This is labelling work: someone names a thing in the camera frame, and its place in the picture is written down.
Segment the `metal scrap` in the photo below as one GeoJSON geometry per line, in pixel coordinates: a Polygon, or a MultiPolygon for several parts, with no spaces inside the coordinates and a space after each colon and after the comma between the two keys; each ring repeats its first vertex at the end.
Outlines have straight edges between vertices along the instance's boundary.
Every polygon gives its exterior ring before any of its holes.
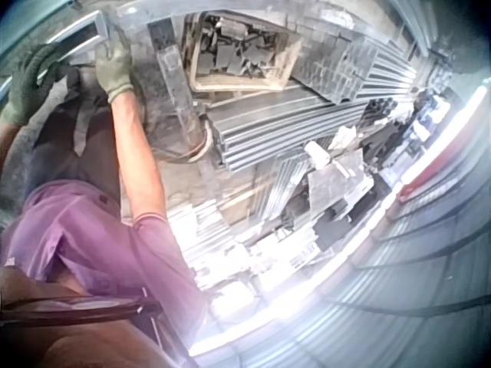
{"type": "Polygon", "coordinates": [[[210,15],[203,20],[202,33],[200,74],[264,77],[265,71],[275,67],[275,51],[281,39],[276,31],[210,15]]]}

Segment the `stacked metal rods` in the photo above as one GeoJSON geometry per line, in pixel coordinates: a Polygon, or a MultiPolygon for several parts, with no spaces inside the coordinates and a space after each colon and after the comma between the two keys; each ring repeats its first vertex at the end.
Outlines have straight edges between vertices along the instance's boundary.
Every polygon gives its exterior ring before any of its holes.
{"type": "Polygon", "coordinates": [[[340,105],[303,87],[247,97],[211,109],[222,163],[237,172],[317,138],[358,123],[367,101],[340,105]]]}

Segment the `metal sheet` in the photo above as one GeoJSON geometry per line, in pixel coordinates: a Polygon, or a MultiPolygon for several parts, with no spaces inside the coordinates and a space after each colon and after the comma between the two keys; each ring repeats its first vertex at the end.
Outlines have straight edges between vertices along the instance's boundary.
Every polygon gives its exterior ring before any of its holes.
{"type": "Polygon", "coordinates": [[[311,217],[319,215],[347,193],[354,190],[365,177],[363,151],[359,149],[308,174],[311,217]]]}

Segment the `hand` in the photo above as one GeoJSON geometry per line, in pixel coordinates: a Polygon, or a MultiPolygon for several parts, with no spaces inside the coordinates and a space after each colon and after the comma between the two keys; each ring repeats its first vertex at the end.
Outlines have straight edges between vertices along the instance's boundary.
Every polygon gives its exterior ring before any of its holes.
{"type": "Polygon", "coordinates": [[[117,95],[133,90],[130,80],[132,60],[130,45],[123,31],[110,26],[109,32],[109,39],[96,49],[95,70],[99,84],[112,103],[117,95]]]}
{"type": "Polygon", "coordinates": [[[58,44],[40,45],[19,63],[12,75],[8,103],[0,114],[0,123],[21,128],[29,123],[32,115],[46,101],[58,68],[55,52],[57,46],[58,44]],[[38,84],[38,76],[46,67],[49,67],[48,71],[42,82],[38,84]]]}

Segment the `forearm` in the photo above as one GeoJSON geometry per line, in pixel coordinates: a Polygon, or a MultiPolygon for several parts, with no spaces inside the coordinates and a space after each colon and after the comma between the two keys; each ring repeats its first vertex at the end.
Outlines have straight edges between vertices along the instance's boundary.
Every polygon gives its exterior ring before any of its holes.
{"type": "Polygon", "coordinates": [[[133,220],[145,213],[166,219],[163,185],[138,116],[137,99],[132,91],[123,92],[111,106],[117,158],[133,220]]]}
{"type": "Polygon", "coordinates": [[[0,177],[2,177],[3,166],[7,159],[8,151],[14,142],[20,128],[8,123],[0,124],[0,177]]]}

